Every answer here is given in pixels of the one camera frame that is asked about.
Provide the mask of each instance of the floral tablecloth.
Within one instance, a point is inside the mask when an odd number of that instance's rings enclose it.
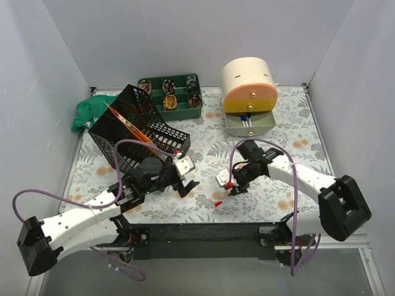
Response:
[[[116,95],[120,91],[97,94]],[[229,166],[229,154],[239,140],[225,132],[220,88],[202,88],[202,117],[194,120],[171,121],[169,125],[191,135],[188,155],[196,164],[189,179],[200,181],[187,197],[167,189],[146,196],[142,205],[124,213],[131,223],[234,223],[278,221],[292,211],[293,188],[281,181],[261,177],[251,184],[247,194],[229,197],[219,207],[214,203],[227,194],[218,187],[215,175]],[[263,138],[287,149],[296,163],[321,173],[330,169],[318,136],[317,128],[302,87],[279,86],[278,102],[273,110],[277,126]],[[239,155],[235,160],[242,160]],[[86,202],[117,181],[115,171],[85,132],[77,167],[70,187],[69,199]],[[298,200],[301,212],[316,209],[306,195]],[[73,208],[62,203],[60,212]]]

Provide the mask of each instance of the cable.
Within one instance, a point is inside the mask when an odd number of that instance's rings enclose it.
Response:
[[[277,263],[273,263],[273,262],[268,261],[268,260],[259,260],[259,259],[257,259],[257,260],[255,260],[255,262],[258,262],[258,263],[264,264],[264,265],[274,266],[274,267],[280,267],[280,268],[285,267],[285,268],[289,268],[288,265],[284,265],[283,263],[280,263],[280,262],[278,262],[278,261],[275,261],[275,262],[277,262]]]
[[[164,154],[164,155],[166,155],[166,156],[168,156],[168,157],[177,156],[176,154],[168,153],[168,152],[166,152],[166,151],[163,151],[163,150],[159,149],[159,148],[156,147],[156,146],[153,146],[153,145],[150,145],[150,144],[147,144],[147,143],[144,143],[144,142],[140,142],[140,141],[137,141],[137,140],[124,139],[124,140],[118,141],[118,142],[115,143],[115,145],[114,145],[114,163],[115,163],[115,170],[117,171],[117,176],[118,176],[118,194],[117,194],[117,196],[115,197],[115,199],[114,199],[112,202],[107,203],[107,204],[105,204],[105,205],[93,205],[93,206],[91,206],[91,208],[93,208],[93,209],[99,209],[99,208],[107,208],[107,207],[110,207],[111,205],[113,205],[114,203],[116,203],[116,202],[118,201],[119,197],[121,196],[121,193],[122,193],[122,177],[121,177],[121,172],[120,172],[120,170],[119,170],[118,156],[117,156],[117,148],[118,148],[118,146],[119,146],[120,144],[123,144],[123,143],[134,143],[134,144],[139,144],[139,145],[148,147],[148,148],[150,148],[150,149],[156,150],[156,151],[158,151],[158,152],[161,152],[162,154]],[[67,202],[68,204],[76,205],[76,206],[81,207],[81,208],[89,208],[89,205],[85,205],[85,204],[79,203],[79,202],[74,202],[74,201],[69,200],[69,199],[64,199],[64,198],[61,197],[61,196],[52,194],[52,193],[47,192],[47,191],[43,191],[43,190],[39,190],[39,189],[25,189],[25,190],[22,190],[22,191],[16,193],[16,195],[15,195],[14,198],[12,199],[12,209],[14,210],[14,213],[15,213],[16,217],[17,217],[22,223],[25,222],[25,220],[22,218],[22,216],[20,216],[20,214],[19,214],[19,212],[18,212],[18,210],[17,210],[17,198],[18,198],[18,196],[20,196],[20,195],[22,195],[22,194],[24,194],[24,193],[26,193],[26,192],[34,192],[34,193],[43,194],[43,195],[52,197],[52,198],[54,198],[54,199],[61,200],[61,201],[63,201],[63,202]]]
[[[292,167],[292,171],[293,171],[293,175],[294,175],[294,221],[292,224],[292,238],[291,238],[291,275],[295,276],[297,271],[299,270],[299,268],[303,265],[305,265],[308,261],[310,261],[312,259],[312,257],[315,255],[317,249],[318,249],[318,245],[320,242],[320,235],[318,236],[318,240],[317,243],[315,245],[315,249],[313,250],[313,252],[311,253],[310,257],[308,259],[306,259],[306,261],[303,261],[302,259],[305,257],[306,253],[308,250],[310,250],[314,239],[315,239],[315,235],[312,236],[309,244],[307,245],[305,252],[302,254],[302,257],[299,259],[297,265],[295,265],[295,246],[296,246],[296,225],[297,225],[297,195],[298,195],[298,191],[299,191],[299,186],[297,183],[297,172],[296,172],[296,167],[294,164],[294,161],[292,159],[291,154],[289,154],[289,152],[287,150],[285,150],[284,148],[282,148],[281,146],[267,141],[267,140],[263,140],[260,138],[255,138],[255,137],[251,137],[248,139],[243,139],[240,140],[236,143],[236,145],[234,146],[234,148],[232,149],[232,152],[230,154],[230,164],[229,164],[229,183],[231,183],[231,179],[232,179],[232,163],[233,163],[233,156],[236,152],[237,147],[239,147],[242,143],[246,142],[246,141],[257,141],[257,142],[263,142],[266,144],[269,144],[273,147],[276,147],[277,149],[281,150],[282,152],[284,152],[284,154],[288,157],[289,162],[291,163],[291,167]]]
[[[302,247],[303,247],[303,239],[301,239],[301,244],[300,244],[300,246],[299,246],[299,248],[297,248],[297,252],[298,251],[300,251],[300,250],[302,250]]]
[[[113,257],[113,256],[111,256],[111,255],[108,255],[107,253],[100,252],[97,248],[90,247],[90,249],[91,249],[92,251],[95,251],[96,253],[102,255],[102,256],[107,257],[108,259],[114,260],[114,261],[116,261],[116,262],[118,262],[118,263],[121,263],[121,264],[123,264],[123,265],[126,265],[126,266],[128,266],[128,267],[133,268],[134,270],[138,271],[143,277],[137,277],[137,276],[135,276],[135,275],[129,273],[127,270],[125,270],[125,269],[123,269],[123,268],[119,268],[119,267],[117,267],[117,266],[115,266],[115,265],[113,265],[113,264],[110,264],[111,267],[113,267],[113,268],[115,268],[116,270],[119,270],[119,271],[121,271],[121,272],[127,274],[129,277],[131,277],[132,279],[134,279],[134,280],[136,280],[136,281],[139,281],[139,282],[145,281],[145,279],[146,279],[146,274],[145,274],[145,272],[144,272],[140,267],[137,267],[137,266],[132,265],[132,264],[130,264],[130,263],[126,263],[126,262],[124,262],[124,261],[122,261],[122,260],[120,260],[120,259],[118,259],[118,258],[116,258],[116,257]]]

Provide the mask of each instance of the blue pen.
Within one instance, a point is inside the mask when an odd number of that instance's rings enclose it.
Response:
[[[240,115],[240,119],[241,119],[241,122],[242,122],[242,124],[243,124],[243,127],[247,127],[247,123],[248,123],[248,121],[247,121],[247,116],[245,116],[244,114],[242,114],[242,115]]]

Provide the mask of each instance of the green organizer tray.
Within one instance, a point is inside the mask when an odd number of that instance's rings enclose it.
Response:
[[[186,88],[186,77],[190,75],[196,76],[197,85],[199,86],[199,90],[196,92],[188,92]],[[176,110],[166,111],[163,105],[163,101],[166,95],[163,93],[162,85],[163,85],[163,81],[166,79],[169,79],[170,81],[174,82],[174,87],[175,87],[174,95],[177,99]],[[199,77],[197,76],[197,74],[142,78],[138,81],[138,84],[140,84],[140,82],[142,82],[143,80],[151,81],[151,99],[155,104],[156,108],[158,109],[160,115],[164,119],[164,121],[193,119],[193,118],[199,118],[201,116],[202,107],[190,108],[188,103],[189,99],[194,94],[200,94],[202,98]]]

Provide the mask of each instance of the decorative item in tray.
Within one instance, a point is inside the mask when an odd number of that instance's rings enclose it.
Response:
[[[138,83],[165,121],[201,116],[203,101],[197,74],[143,78]]]

